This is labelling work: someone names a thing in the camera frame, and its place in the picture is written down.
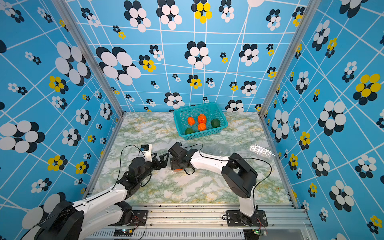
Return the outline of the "green fruit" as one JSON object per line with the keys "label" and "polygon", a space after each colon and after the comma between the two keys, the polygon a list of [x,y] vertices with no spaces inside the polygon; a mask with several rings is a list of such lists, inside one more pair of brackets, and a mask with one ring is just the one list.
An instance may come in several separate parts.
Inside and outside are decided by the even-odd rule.
{"label": "green fruit", "polygon": [[221,122],[219,119],[212,119],[211,120],[211,126],[212,128],[219,128],[221,126]]}
{"label": "green fruit", "polygon": [[189,135],[189,134],[193,134],[195,131],[192,129],[192,128],[187,128],[186,130],[185,130],[185,134],[186,135]]}

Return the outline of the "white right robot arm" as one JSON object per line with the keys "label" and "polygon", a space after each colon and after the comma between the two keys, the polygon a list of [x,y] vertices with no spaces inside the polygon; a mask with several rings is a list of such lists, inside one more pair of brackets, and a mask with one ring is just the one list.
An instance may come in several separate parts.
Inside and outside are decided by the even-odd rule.
{"label": "white right robot arm", "polygon": [[193,147],[183,148],[180,142],[169,150],[171,166],[186,170],[206,170],[220,174],[230,190],[239,197],[239,209],[227,210],[222,219],[229,227],[267,227],[268,220],[264,211],[259,211],[254,192],[258,181],[258,173],[239,154],[219,157],[204,154]]}

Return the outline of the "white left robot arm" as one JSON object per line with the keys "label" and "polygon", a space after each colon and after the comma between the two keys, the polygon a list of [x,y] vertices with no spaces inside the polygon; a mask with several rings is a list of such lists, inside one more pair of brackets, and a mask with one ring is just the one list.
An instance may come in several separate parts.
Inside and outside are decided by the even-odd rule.
{"label": "white left robot arm", "polygon": [[62,201],[37,223],[35,240],[83,240],[94,232],[112,224],[128,224],[132,207],[126,200],[149,181],[154,170],[164,169],[169,154],[144,154],[134,158],[128,171],[114,185],[90,198],[76,202]]}

